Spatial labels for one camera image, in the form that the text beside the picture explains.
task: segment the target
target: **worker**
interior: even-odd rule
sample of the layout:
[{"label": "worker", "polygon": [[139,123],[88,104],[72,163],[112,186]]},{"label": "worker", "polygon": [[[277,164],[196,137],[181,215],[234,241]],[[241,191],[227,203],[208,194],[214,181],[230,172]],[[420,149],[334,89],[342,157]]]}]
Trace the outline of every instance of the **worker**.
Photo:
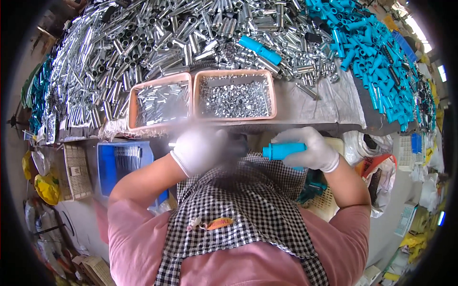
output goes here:
[{"label": "worker", "polygon": [[[111,275],[122,285],[354,285],[368,255],[367,186],[312,127],[273,143],[306,151],[269,161],[259,154],[237,167],[218,160],[224,130],[189,129],[173,151],[122,178],[109,198]],[[294,201],[308,167],[324,172],[337,206],[326,222]],[[176,210],[147,210],[178,183]]]}]

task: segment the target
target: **blue plastic crate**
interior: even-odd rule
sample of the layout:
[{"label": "blue plastic crate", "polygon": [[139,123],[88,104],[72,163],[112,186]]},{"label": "blue plastic crate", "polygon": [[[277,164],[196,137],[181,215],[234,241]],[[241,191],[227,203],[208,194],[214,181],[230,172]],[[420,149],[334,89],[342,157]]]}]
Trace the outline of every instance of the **blue plastic crate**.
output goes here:
[{"label": "blue plastic crate", "polygon": [[412,62],[417,61],[417,55],[415,55],[415,52],[412,50],[412,48],[409,46],[407,41],[404,39],[404,37],[398,33],[397,31],[393,30],[391,33],[393,38],[396,40],[396,42],[399,44],[401,49],[405,52],[407,58]]},{"label": "blue plastic crate", "polygon": [[[103,196],[110,196],[115,185],[129,172],[119,170],[115,163],[115,147],[117,146],[138,146],[142,149],[142,160],[140,168],[151,164],[154,161],[153,151],[149,141],[126,141],[107,142],[97,144],[97,170],[98,183]],[[165,190],[152,206],[157,206],[169,198],[169,190]]]},{"label": "blue plastic crate", "polygon": [[412,144],[412,153],[418,154],[422,152],[421,148],[421,135],[413,133],[411,136],[411,144]]}]

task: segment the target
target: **sack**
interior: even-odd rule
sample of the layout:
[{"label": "sack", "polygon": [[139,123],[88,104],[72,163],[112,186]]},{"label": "sack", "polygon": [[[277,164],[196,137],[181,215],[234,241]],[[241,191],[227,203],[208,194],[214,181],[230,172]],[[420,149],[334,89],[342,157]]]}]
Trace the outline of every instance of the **sack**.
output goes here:
[{"label": "sack", "polygon": [[396,167],[396,157],[383,154],[366,158],[354,168],[371,193],[371,217],[380,217],[386,210],[396,178]]}]

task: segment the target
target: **name tag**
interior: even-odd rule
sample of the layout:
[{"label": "name tag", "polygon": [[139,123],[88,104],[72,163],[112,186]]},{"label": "name tag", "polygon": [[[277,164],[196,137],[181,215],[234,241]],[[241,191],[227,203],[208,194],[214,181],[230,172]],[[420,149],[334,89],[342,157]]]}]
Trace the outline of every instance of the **name tag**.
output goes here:
[{"label": "name tag", "polygon": [[234,220],[229,217],[220,217],[210,222],[207,225],[207,230],[213,230],[221,227],[225,227],[234,223]]}]

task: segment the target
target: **glove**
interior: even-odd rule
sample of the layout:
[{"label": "glove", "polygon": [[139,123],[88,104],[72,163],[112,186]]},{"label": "glove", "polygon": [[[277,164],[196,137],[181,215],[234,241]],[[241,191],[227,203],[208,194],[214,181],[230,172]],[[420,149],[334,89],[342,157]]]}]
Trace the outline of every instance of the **glove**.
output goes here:
[{"label": "glove", "polygon": [[325,173],[334,171],[339,165],[339,153],[313,127],[289,129],[278,134],[272,143],[304,143],[307,150],[289,154],[283,159],[288,167],[308,167]]},{"label": "glove", "polygon": [[171,156],[189,178],[210,170],[226,147],[225,130],[191,129],[176,141]]}]

